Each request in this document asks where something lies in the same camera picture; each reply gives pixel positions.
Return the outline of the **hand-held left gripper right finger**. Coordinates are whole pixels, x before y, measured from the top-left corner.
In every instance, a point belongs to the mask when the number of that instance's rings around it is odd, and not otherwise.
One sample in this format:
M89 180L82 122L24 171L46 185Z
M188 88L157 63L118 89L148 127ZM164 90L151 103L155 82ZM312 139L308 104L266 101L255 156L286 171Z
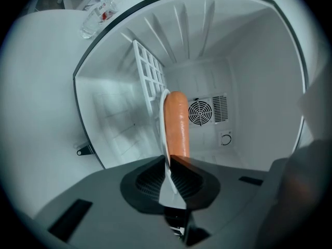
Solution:
M172 155L171 179L188 209L208 208L220 192L220 182L212 173L213 164Z

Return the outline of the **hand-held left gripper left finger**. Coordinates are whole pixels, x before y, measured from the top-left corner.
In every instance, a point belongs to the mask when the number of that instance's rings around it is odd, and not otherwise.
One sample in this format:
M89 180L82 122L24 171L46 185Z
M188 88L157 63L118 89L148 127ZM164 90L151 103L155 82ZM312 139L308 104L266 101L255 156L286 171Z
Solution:
M126 174L120 183L120 191L126 202L145 214L163 214L159 203L161 186L165 180L163 155Z

